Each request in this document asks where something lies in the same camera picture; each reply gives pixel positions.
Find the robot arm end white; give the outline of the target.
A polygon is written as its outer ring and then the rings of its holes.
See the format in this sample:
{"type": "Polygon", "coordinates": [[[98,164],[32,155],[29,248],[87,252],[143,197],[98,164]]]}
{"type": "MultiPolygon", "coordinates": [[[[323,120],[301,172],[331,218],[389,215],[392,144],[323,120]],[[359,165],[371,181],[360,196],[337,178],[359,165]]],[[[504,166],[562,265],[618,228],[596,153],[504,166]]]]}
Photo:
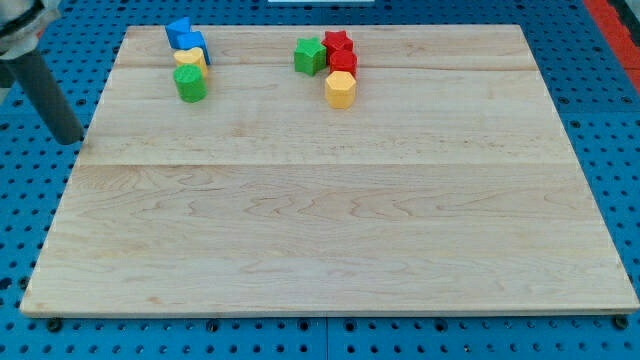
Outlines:
{"type": "Polygon", "coordinates": [[[1,61],[34,50],[41,34],[61,17],[60,0],[1,0],[1,61]]]}

